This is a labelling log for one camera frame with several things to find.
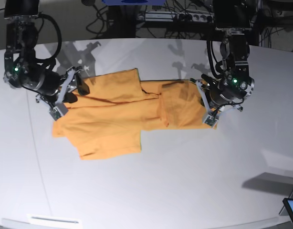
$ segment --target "metal bracket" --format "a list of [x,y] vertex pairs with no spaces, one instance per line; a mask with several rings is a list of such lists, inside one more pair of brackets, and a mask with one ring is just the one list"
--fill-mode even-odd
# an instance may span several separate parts
[[202,122],[211,126],[212,128],[215,127],[215,125],[218,123],[219,121],[219,118],[223,115],[223,114],[226,114],[227,112],[230,112],[232,110],[240,110],[242,111],[243,110],[243,107],[241,107],[241,105],[233,105],[231,106],[230,109],[228,110],[224,110],[224,107],[222,109],[220,109],[220,112],[217,113],[217,115],[214,117],[213,116],[213,111],[210,109],[210,106],[209,106],[209,103],[207,101],[207,98],[206,98],[206,95],[205,95],[205,92],[204,92],[204,89],[202,88],[203,86],[203,82],[202,80],[197,80],[196,81],[196,85],[198,87],[198,91],[202,97],[202,100],[203,100],[203,103],[204,103],[204,106],[206,108],[206,113],[204,114],[203,118],[202,118]]
[[56,102],[54,103],[54,107],[51,107],[48,103],[46,103],[39,94],[36,96],[37,102],[42,101],[44,104],[46,104],[49,107],[49,114],[53,117],[55,121],[67,114],[68,109],[63,103],[64,97],[66,93],[72,92],[73,90],[77,88],[75,76],[81,70],[82,70],[81,67],[78,67],[78,68],[72,67],[69,70],[67,70],[67,73],[65,75],[66,79],[64,83],[62,84],[60,92],[58,93],[58,97]]

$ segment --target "orange cloth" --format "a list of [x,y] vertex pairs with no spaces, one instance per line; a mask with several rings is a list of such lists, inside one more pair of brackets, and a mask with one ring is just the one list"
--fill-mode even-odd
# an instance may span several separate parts
[[67,137],[82,160],[139,153],[140,131],[209,128],[197,86],[184,81],[139,81],[138,70],[85,80],[87,96],[67,104],[53,125],[54,137]]

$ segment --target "power strip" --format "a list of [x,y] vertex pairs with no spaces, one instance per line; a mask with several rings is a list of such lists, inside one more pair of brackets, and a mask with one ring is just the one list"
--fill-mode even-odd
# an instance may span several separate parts
[[213,14],[207,13],[181,13],[181,12],[165,12],[165,11],[149,11],[145,15],[138,16],[139,21],[192,21],[200,23],[212,23],[214,21]]

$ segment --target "white plastic strip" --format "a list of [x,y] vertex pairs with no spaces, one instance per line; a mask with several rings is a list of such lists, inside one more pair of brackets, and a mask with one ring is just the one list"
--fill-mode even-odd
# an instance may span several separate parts
[[29,223],[45,227],[62,229],[83,229],[82,221],[79,219],[69,219],[51,216],[40,216],[27,214]]

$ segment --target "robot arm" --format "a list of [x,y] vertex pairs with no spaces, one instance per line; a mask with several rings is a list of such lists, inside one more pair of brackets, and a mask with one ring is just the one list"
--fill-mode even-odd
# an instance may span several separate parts
[[[11,7],[12,0],[7,0],[7,7]],[[35,3],[35,0],[24,0]],[[66,74],[59,75],[53,71],[56,65],[55,58],[59,54],[62,46],[61,31],[55,20],[45,14],[26,15],[16,13],[15,15],[5,15],[8,17],[7,44],[4,54],[5,76],[4,81],[13,88],[25,88],[36,92],[37,102],[44,102],[49,107],[49,113],[57,120],[67,113],[64,102],[74,103],[77,97],[72,93],[78,89],[80,95],[89,94],[88,86],[80,78],[80,67],[69,69]],[[38,31],[33,22],[34,19],[42,18],[50,21],[57,32],[58,47],[55,54],[48,59],[36,58],[34,50],[38,40]]]
[[[212,44],[208,40],[209,63],[215,79],[203,74],[202,79],[207,84],[203,84],[202,81],[197,82],[198,90],[202,95],[202,103],[207,110],[203,122],[211,127],[216,125],[225,106],[230,105],[230,110],[242,111],[241,104],[252,94],[254,89],[254,79],[250,77],[247,61],[250,48],[244,34],[245,30],[250,29],[249,23],[243,19],[246,7],[242,0],[227,0],[227,2],[226,4],[224,0],[213,1],[217,29],[225,32],[220,46],[222,61],[214,67],[211,55]],[[230,12],[226,12],[223,6],[227,6]],[[226,18],[223,18],[223,21],[220,21],[221,11],[224,11],[225,14],[237,15],[236,17],[239,18],[233,18],[230,21],[225,21]]]

